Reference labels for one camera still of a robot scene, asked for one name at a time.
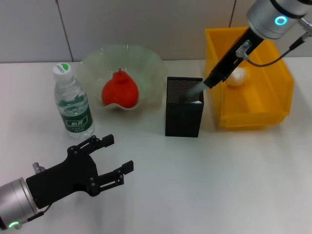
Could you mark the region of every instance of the bottle label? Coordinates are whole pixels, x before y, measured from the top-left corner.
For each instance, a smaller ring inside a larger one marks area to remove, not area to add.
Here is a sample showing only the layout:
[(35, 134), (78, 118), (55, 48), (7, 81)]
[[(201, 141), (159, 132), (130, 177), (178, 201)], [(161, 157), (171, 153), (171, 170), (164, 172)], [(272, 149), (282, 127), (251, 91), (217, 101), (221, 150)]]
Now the bottle label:
[(89, 107), (85, 112), (78, 116), (69, 117), (62, 114), (61, 116), (64, 121), (65, 128), (71, 133), (82, 133), (88, 130), (93, 123)]

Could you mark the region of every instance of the water bottle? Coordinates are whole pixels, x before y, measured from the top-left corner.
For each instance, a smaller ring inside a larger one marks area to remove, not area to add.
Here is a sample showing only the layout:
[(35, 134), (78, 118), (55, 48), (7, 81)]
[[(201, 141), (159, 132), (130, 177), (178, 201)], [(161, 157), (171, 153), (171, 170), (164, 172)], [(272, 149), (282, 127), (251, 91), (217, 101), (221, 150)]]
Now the water bottle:
[(75, 139), (87, 138), (92, 134), (94, 124), (85, 91), (68, 63), (56, 64), (53, 74), (55, 103), (68, 135)]

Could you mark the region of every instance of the white table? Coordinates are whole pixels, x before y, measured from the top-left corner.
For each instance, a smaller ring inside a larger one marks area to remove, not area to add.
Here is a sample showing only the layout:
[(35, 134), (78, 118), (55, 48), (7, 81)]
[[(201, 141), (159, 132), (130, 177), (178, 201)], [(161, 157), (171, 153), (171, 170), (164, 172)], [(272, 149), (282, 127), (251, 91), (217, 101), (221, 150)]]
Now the white table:
[[(199, 138), (164, 136), (158, 109), (97, 115), (95, 135), (115, 145), (92, 154), (100, 174), (133, 160), (123, 186), (72, 194), (23, 234), (307, 234), (312, 232), (312, 58), (286, 58), (292, 111), (257, 132), (214, 129), (206, 103)], [(167, 61), (171, 76), (201, 77), (204, 62)], [(53, 63), (0, 64), (0, 185), (49, 168), (77, 141), (53, 97)]]

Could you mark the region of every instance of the black pencil holder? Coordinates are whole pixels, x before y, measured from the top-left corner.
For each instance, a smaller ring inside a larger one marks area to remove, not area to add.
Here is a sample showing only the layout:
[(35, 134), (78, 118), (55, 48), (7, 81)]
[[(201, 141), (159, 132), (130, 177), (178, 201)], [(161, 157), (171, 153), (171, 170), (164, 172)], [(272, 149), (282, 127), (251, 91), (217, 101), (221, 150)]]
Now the black pencil holder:
[(179, 98), (202, 81), (202, 78), (167, 78), (166, 136), (198, 137), (204, 108), (203, 92), (183, 103)]

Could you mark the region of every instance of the white egg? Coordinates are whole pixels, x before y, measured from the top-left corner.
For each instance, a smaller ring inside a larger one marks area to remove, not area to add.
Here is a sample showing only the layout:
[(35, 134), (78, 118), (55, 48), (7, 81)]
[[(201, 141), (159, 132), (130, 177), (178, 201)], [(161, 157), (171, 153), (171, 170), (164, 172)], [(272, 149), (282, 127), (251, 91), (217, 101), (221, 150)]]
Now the white egg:
[(237, 67), (229, 78), (226, 79), (225, 83), (231, 86), (239, 86), (245, 82), (246, 75), (247, 74), (244, 68)]

